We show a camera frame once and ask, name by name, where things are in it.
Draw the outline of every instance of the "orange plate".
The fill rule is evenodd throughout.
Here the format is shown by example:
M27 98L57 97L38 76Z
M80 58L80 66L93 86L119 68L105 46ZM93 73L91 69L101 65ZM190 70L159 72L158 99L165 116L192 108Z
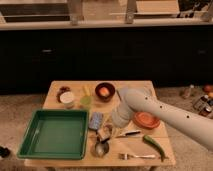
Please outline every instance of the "orange plate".
M133 122L139 127L148 129L153 129L160 125L160 120L148 112L135 113Z

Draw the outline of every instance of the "wooden table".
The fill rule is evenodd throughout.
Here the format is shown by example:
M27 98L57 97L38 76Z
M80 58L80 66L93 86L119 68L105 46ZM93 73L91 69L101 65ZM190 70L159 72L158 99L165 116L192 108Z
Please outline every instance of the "wooden table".
M53 81L48 95L46 97L43 108L44 109L64 109L64 105L57 102L56 94L61 86L69 86L76 95L76 101L74 109L78 109L80 106L80 98L84 96L83 86L87 85L92 93L92 107L90 114L94 111L104 113L105 116L109 115L110 111L114 109L120 103L120 99L117 94L113 99L104 103L101 102L96 95L94 95L95 86L103 81ZM151 90L152 95L156 97L154 87L151 81L107 81L111 82L116 89L122 87L146 87ZM136 127L132 122L125 129L140 129ZM167 166L174 165L175 158L173 150L170 144L170 140L165 128L164 123L158 128L153 130L141 129L142 134L130 138L113 138L109 141L110 151L103 158L94 157L91 153L91 149L96 142L95 134L92 131L88 132L86 154L82 160L46 160L46 159L26 159L26 166L33 167L138 167L138 166ZM168 159L164 162L158 158L159 154L151 148L149 145L142 142L142 136L149 134L153 137L165 150ZM138 155L156 154L157 159L131 159L128 161L120 160L118 153L130 153Z

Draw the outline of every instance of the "green tray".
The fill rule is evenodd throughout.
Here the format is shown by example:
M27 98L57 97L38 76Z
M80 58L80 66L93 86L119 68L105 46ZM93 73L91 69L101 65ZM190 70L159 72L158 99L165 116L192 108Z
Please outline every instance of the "green tray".
M82 159L85 155L86 110L37 110L17 156L34 159Z

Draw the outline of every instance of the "bottle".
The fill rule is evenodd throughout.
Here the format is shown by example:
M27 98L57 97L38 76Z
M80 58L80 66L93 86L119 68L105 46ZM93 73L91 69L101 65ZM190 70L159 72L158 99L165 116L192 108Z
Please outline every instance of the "bottle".
M194 85L190 85L188 88L186 88L184 91L183 91L183 93L182 93L182 97L184 98L184 99L187 99L187 98L189 98L190 96L191 96L191 94L192 94L192 89L194 88Z
M208 101L209 106L213 106L213 99Z
M206 106L206 107L204 107L201 111L200 111L200 113L199 113L199 115L202 115L202 116L208 116L210 113L212 112L212 108L210 107L210 106Z
M207 103L208 101L209 101L209 96L204 95L198 101L195 102L195 104L193 105L193 108L195 110L201 111L203 110L203 108L205 108L208 105Z

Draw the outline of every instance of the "small bowl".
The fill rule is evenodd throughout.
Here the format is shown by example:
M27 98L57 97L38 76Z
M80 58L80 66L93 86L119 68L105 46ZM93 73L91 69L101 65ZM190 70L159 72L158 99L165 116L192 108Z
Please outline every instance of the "small bowl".
M160 119L148 112L135 113L132 121L135 125L142 128L154 129L160 125Z
M111 83L103 82L96 86L96 95L104 102L109 102L115 94L115 87Z

